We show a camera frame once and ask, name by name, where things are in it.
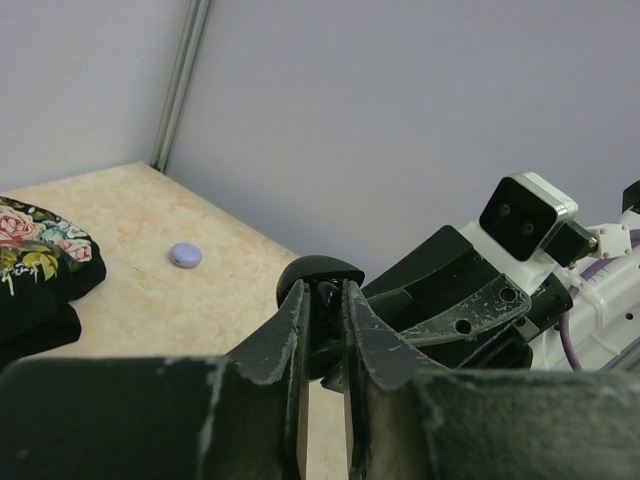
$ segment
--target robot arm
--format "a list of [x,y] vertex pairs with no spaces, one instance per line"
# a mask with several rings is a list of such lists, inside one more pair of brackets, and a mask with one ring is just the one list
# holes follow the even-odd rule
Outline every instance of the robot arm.
[[547,337],[567,312],[585,366],[602,366],[567,268],[595,272],[582,283],[606,304],[590,341],[632,313],[638,251],[614,259],[609,227],[576,213],[540,177],[508,177],[478,222],[441,228],[363,288],[346,262],[294,261],[277,313],[226,355],[18,362],[0,376],[0,478],[304,479],[322,378],[344,395],[352,479],[636,479],[640,380],[529,370],[561,363]]

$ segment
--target screw hole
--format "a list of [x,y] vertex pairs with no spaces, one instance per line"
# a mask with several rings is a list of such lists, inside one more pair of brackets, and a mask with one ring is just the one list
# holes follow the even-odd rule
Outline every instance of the screw hole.
[[528,237],[530,235],[533,235],[533,225],[530,223],[525,223],[524,225],[522,225],[522,227],[520,228],[520,233],[522,235],[524,235],[525,237]]
[[507,205],[506,203],[503,203],[502,205],[500,205],[501,217],[508,217],[510,213],[511,213],[511,207],[509,205]]
[[512,302],[516,299],[516,292],[513,290],[513,288],[503,288],[502,290],[500,290],[500,298],[505,302]]
[[467,320],[458,320],[456,322],[456,331],[463,335],[467,335],[471,332],[471,324]]

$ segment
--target rose print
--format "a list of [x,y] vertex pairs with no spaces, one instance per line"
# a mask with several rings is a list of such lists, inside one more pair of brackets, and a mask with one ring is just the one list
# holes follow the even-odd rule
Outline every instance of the rose print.
[[42,230],[30,215],[0,205],[0,239],[32,240]]
[[45,237],[55,238],[62,237],[64,239],[67,238],[78,238],[78,237],[88,237],[89,235],[84,230],[81,230],[73,223],[70,223],[66,220],[60,220],[59,222],[54,222],[51,220],[45,220],[42,222],[45,226],[45,231],[42,233],[41,237],[43,239],[47,239]]
[[67,240],[67,236],[63,230],[58,230],[57,228],[47,228],[40,235],[38,235],[38,240],[41,242],[53,243],[55,245],[61,243],[64,240]]
[[0,234],[0,248],[8,247],[8,248],[20,248],[20,242],[18,240],[14,240],[13,238],[5,238]]
[[58,242],[58,246],[78,262],[91,260],[91,242],[87,240],[61,240]]

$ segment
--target dome-shaped object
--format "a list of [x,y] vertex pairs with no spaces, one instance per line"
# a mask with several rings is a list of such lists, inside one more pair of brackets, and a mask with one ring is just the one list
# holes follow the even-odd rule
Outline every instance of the dome-shaped object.
[[169,252],[173,263],[182,268],[195,268],[202,261],[202,251],[192,243],[177,243]]
[[323,281],[337,283],[340,280],[348,279],[362,285],[364,272],[343,260],[324,255],[308,255],[297,258],[287,265],[278,280],[276,287],[278,307],[284,302],[293,284],[300,279],[310,284]]

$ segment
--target floral fabric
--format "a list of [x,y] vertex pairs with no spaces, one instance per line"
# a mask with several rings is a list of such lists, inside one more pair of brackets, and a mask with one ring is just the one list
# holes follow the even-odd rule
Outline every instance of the floral fabric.
[[14,280],[31,275],[35,282],[57,276],[59,263],[77,272],[92,259],[89,235],[44,209],[0,197],[0,287],[15,295]]

